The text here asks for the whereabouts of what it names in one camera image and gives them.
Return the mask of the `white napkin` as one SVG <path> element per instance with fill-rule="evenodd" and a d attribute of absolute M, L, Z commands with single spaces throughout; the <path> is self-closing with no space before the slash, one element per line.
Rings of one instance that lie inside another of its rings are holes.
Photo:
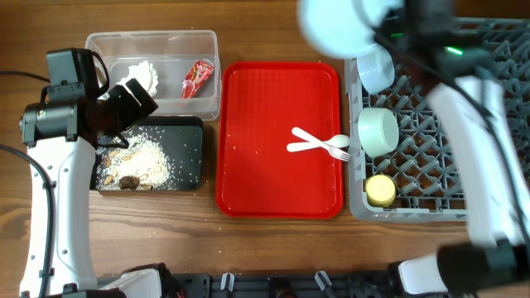
<path fill-rule="evenodd" d="M 118 84 L 126 86 L 126 83 L 135 79 L 151 97 L 157 94 L 158 73 L 153 63 L 145 60 L 138 65 L 128 67 L 128 75 L 118 81 Z"/>

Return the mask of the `blue bowl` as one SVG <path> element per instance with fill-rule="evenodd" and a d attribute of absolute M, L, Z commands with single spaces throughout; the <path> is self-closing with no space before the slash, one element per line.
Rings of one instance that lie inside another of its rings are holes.
<path fill-rule="evenodd" d="M 394 82 L 393 58 L 381 46 L 358 57 L 357 65 L 361 84 L 369 94 L 377 94 L 390 87 Z"/>

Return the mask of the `light blue plate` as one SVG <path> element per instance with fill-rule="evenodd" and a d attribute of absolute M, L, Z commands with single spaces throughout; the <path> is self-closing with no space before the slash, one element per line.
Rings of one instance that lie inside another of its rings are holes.
<path fill-rule="evenodd" d="M 299 0 L 297 20 L 302 35 L 317 51 L 346 60 L 376 49 L 373 28 L 403 6 L 403 0 Z"/>

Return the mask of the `red snack wrapper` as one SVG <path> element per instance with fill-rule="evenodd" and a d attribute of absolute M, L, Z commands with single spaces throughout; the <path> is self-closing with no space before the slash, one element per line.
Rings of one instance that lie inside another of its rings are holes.
<path fill-rule="evenodd" d="M 185 76 L 182 84 L 181 98 L 190 99 L 214 72 L 214 66 L 206 61 L 197 60 Z"/>

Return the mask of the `green bowl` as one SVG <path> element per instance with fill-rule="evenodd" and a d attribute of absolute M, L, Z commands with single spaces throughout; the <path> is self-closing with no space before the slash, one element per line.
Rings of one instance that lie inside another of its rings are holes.
<path fill-rule="evenodd" d="M 398 146 L 398 121 L 389 109 L 362 109 L 359 114 L 358 132 L 361 147 L 371 158 L 388 154 Z"/>

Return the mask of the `yellow plastic cup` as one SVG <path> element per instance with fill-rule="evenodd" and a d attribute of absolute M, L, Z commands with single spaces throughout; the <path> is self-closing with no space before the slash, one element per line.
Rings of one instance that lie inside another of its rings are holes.
<path fill-rule="evenodd" d="M 396 186 L 387 175 L 373 175 L 364 184 L 367 201 L 374 207 L 387 207 L 396 197 Z"/>

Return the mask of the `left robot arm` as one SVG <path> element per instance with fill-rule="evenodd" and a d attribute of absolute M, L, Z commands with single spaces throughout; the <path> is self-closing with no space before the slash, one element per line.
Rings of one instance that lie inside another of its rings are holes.
<path fill-rule="evenodd" d="M 46 55 L 49 85 L 20 121 L 31 164 L 31 227 L 22 297 L 58 296 L 97 286 L 89 245 L 89 187 L 99 148 L 157 109 L 136 79 L 100 84 L 94 51 Z"/>

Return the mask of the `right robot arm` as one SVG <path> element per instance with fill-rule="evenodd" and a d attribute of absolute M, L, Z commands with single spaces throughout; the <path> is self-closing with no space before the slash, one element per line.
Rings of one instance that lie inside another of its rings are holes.
<path fill-rule="evenodd" d="M 359 7 L 376 43 L 433 85 L 426 102 L 450 143 L 465 195 L 467 243 L 389 268 L 403 296 L 475 296 L 529 278 L 529 191 L 511 138 L 490 51 L 454 27 L 449 1 Z"/>

